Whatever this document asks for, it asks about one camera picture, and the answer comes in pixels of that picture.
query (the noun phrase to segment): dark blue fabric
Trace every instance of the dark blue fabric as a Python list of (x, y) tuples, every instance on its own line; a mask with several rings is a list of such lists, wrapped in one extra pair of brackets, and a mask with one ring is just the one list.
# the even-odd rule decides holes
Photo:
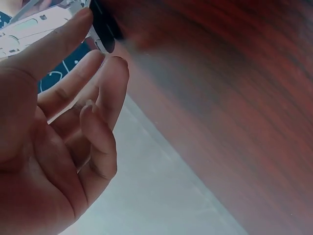
[[(4, 26), (5, 23), (8, 23), (10, 18), (0, 12), (0, 28)], [(62, 61), (53, 71), (48, 73), (46, 77), (44, 77), (38, 83), (38, 93), (47, 90), (52, 87), (55, 83), (60, 81), (63, 77), (65, 77), (68, 71), (71, 71), (75, 65), (90, 51), (87, 44), (82, 43), (76, 50), (73, 52), (68, 58)]]

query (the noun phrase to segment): hand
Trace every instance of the hand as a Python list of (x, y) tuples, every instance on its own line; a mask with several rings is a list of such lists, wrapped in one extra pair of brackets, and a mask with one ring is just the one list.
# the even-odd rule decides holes
[(129, 79), (123, 59), (109, 58), (99, 69), (104, 55), (92, 51), (37, 97), (37, 82), (80, 45), (91, 24), (84, 9), (0, 63), (0, 234), (63, 231), (116, 174), (112, 129)]
[[(25, 6), (29, 0), (1, 0), (0, 1), (0, 11), (8, 16), (15, 16), (23, 6)], [(52, 0), (41, 0), (36, 4), (27, 15), (32, 15), (39, 11), (42, 11), (50, 6)]]

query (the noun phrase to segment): black object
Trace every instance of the black object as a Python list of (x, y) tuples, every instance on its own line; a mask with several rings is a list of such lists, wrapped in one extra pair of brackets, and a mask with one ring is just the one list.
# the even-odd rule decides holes
[(94, 29), (107, 52), (112, 53), (115, 48), (115, 39), (123, 39), (117, 22), (98, 0), (91, 0), (89, 7), (93, 12)]

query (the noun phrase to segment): gray floor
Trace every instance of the gray floor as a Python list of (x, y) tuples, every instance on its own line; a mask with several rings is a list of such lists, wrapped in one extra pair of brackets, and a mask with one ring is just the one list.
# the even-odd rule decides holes
[(62, 235), (246, 235), (136, 104), (115, 129), (118, 174)]

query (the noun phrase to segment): wooden surface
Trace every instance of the wooden surface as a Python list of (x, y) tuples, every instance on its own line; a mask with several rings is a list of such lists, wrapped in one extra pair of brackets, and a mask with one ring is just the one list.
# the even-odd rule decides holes
[(234, 218), (313, 234), (313, 2), (102, 1), (129, 94)]

